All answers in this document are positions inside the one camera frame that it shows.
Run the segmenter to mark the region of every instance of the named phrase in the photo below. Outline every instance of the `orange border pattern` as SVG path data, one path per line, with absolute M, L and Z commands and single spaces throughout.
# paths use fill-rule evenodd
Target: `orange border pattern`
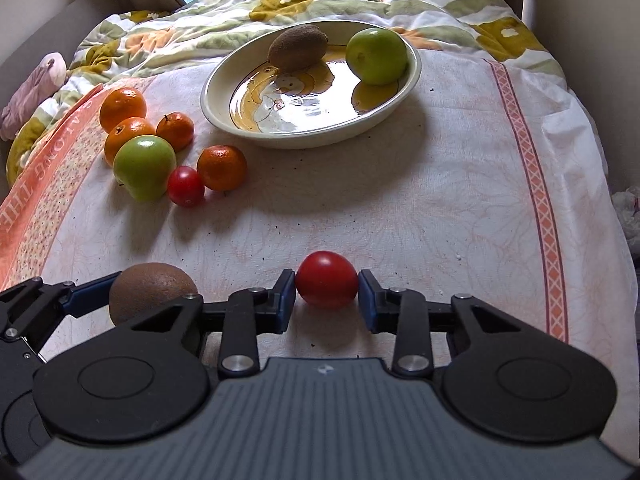
M 125 85 L 144 92 L 151 79 L 121 80 L 109 89 L 94 87 L 43 141 L 0 205 L 0 290 L 42 273 L 66 212 L 102 151 L 102 101 Z
M 556 217 L 546 187 L 545 176 L 542 173 L 540 159 L 513 89 L 507 67 L 502 63 L 491 61 L 488 63 L 494 72 L 495 82 L 504 104 L 504 111 L 513 129 L 536 215 L 542 254 L 542 273 L 545 279 L 546 332 L 568 343 L 569 326 L 562 254 Z

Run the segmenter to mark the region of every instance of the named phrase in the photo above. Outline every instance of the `blanket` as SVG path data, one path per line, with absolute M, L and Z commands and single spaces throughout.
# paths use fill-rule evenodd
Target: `blanket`
M 170 16 L 129 12 L 110 16 L 80 44 L 68 82 L 15 139 L 9 183 L 31 159 L 34 143 L 95 85 L 210 64 L 283 25 L 332 18 L 390 27 L 417 48 L 497 60 L 564 81 L 558 63 L 503 0 L 195 0 Z

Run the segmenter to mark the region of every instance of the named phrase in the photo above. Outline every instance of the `bowl rim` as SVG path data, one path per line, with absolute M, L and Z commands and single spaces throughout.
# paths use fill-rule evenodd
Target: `bowl rim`
M 413 65 L 412 65 L 413 69 L 408 74 L 407 80 L 404 83 L 404 86 L 402 86 L 402 88 L 398 91 L 398 93 L 396 93 L 396 95 L 394 95 L 391 99 L 389 99 L 384 104 L 374 108 L 373 110 L 366 112 L 365 114 L 360 115 L 359 117 L 354 117 L 353 119 L 349 119 L 347 121 L 334 124 L 332 126 L 324 126 L 322 128 L 314 128 L 313 130 L 303 130 L 300 132 L 250 132 L 248 130 L 243 130 L 241 128 L 238 128 L 237 126 L 229 126 L 228 124 L 220 121 L 215 116 L 215 114 L 212 113 L 212 111 L 209 108 L 209 104 L 207 102 L 208 101 L 207 95 L 209 92 L 211 81 L 216 76 L 216 72 L 222 67 L 222 65 L 226 63 L 232 56 L 238 53 L 241 49 L 253 43 L 254 41 L 260 40 L 267 34 L 274 34 L 275 32 L 281 32 L 286 30 L 287 28 L 297 27 L 298 25 L 304 25 L 305 23 L 329 23 L 329 22 L 360 23 L 363 25 L 369 25 L 370 28 L 388 28 L 388 27 L 382 27 L 380 25 L 375 25 L 374 23 L 363 22 L 361 20 L 309 20 L 308 22 L 293 23 L 292 25 L 287 25 L 286 27 L 280 27 L 275 30 L 266 31 L 264 34 L 261 34 L 260 36 L 253 38 L 251 41 L 248 41 L 244 45 L 241 45 L 240 47 L 236 48 L 234 51 L 227 54 L 214 67 L 214 69 L 211 71 L 211 74 L 209 74 L 209 76 L 207 77 L 207 80 L 204 83 L 202 90 L 200 92 L 200 108 L 202 110 L 202 113 L 206 117 L 207 121 L 209 121 L 211 124 L 219 128 L 220 130 L 223 130 L 224 132 L 237 135 L 239 137 L 245 137 L 247 139 L 259 139 L 259 140 L 282 139 L 284 140 L 284 139 L 294 139 L 294 138 L 300 138 L 300 137 L 311 137 L 319 134 L 327 134 L 330 132 L 335 132 L 345 127 L 355 126 L 356 124 L 364 123 L 370 120 L 371 117 L 382 113 L 384 110 L 395 107 L 399 101 L 403 100 L 407 96 L 407 94 L 414 89 L 416 83 L 420 79 L 420 73 L 422 71 L 422 60 L 420 59 L 420 54 L 418 53 L 418 50 L 409 41 L 407 41 L 406 38 L 404 38 L 404 36 L 402 36 L 401 34 L 398 34 L 398 36 L 400 36 L 402 41 L 404 41 L 404 44 L 409 48 L 409 52 L 411 53 L 411 58 L 413 60 Z

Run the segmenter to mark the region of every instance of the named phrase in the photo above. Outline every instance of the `bowl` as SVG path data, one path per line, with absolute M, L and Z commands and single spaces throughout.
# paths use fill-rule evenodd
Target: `bowl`
M 329 40 L 326 63 L 291 76 L 277 75 L 266 62 L 267 52 L 289 27 L 259 36 L 213 69 L 200 94 L 207 120 L 268 148 L 315 148 L 369 130 L 388 117 L 418 82 L 420 55 L 402 36 L 408 55 L 404 75 L 391 85 L 372 87 L 358 83 L 348 70 L 344 47 L 356 32 L 376 26 L 345 20 L 312 23 Z

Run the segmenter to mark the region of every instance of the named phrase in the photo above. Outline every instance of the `red tomato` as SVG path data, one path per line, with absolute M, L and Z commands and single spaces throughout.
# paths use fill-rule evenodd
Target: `red tomato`
M 358 275 L 349 261 L 331 251 L 312 253 L 296 274 L 296 288 L 308 304 L 340 308 L 358 293 Z
M 189 166 L 178 166 L 169 175 L 166 192 L 171 202 L 182 207 L 193 207 L 204 197 L 204 184 L 196 170 Z

